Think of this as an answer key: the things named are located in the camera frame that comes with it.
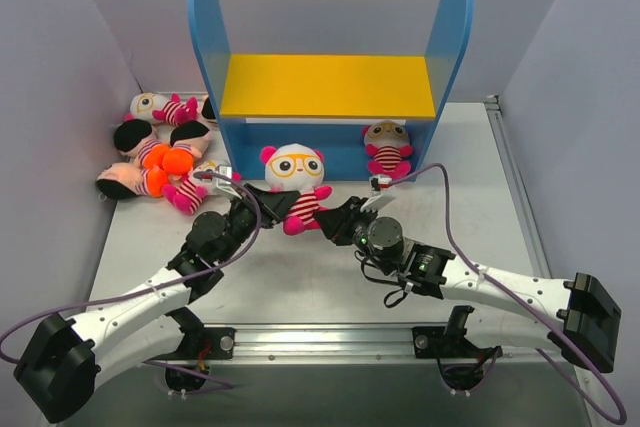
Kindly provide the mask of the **pink plush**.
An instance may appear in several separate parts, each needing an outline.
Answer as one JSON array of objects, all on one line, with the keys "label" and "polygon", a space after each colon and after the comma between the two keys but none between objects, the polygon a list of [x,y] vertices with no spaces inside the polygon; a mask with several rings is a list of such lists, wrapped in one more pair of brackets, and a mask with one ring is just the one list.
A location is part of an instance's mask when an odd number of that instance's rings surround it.
[{"label": "pink plush", "polygon": [[260,153],[265,181],[272,192],[297,191],[300,196],[285,216],[283,231],[295,236],[320,228],[314,214],[326,210],[320,202],[333,192],[324,185],[324,156],[317,150],[293,143],[276,148],[265,146]]}]

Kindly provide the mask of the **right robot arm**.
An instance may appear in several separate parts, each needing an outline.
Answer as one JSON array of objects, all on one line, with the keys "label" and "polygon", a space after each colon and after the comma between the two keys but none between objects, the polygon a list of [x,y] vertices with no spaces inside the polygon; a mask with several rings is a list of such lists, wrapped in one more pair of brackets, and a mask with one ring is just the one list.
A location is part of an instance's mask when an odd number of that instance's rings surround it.
[{"label": "right robot arm", "polygon": [[365,209],[366,202],[351,197],[313,218],[334,245],[355,247],[361,264],[380,272],[379,282],[402,296],[500,310],[507,322],[504,345],[551,348],[576,366],[613,371],[621,309],[597,277],[545,279],[476,264],[405,237],[399,221]]}]

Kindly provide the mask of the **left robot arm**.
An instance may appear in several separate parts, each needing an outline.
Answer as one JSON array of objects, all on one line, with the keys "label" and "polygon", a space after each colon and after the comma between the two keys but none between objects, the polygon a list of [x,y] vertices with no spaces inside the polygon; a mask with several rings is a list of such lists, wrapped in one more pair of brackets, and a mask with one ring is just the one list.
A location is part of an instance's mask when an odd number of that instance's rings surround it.
[{"label": "left robot arm", "polygon": [[68,419],[93,395],[108,353],[209,293],[223,268],[251,247],[260,229],[282,222],[299,196],[234,184],[228,212],[199,214],[179,253],[145,283],[93,301],[68,319],[56,312],[41,318],[17,361],[15,379],[49,422]]}]

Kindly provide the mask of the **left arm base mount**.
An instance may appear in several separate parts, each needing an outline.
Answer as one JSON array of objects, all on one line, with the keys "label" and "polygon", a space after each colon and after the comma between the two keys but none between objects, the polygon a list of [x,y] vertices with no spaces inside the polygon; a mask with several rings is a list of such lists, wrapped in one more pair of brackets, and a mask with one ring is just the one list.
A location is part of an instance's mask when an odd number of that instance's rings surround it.
[{"label": "left arm base mount", "polygon": [[180,343],[161,356],[165,360],[230,360],[233,358],[236,330],[229,326],[205,325],[189,308],[166,314],[176,321]]}]

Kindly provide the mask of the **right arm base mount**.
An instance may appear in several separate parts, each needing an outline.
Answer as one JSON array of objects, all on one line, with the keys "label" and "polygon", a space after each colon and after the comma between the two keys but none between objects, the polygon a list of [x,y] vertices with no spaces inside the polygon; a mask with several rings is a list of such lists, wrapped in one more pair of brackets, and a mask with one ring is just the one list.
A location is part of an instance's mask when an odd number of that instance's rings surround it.
[{"label": "right arm base mount", "polygon": [[501,357],[502,347],[480,348],[467,338],[466,322],[475,311],[469,305],[455,306],[446,324],[412,328],[414,355],[418,359],[488,360],[493,354]]}]

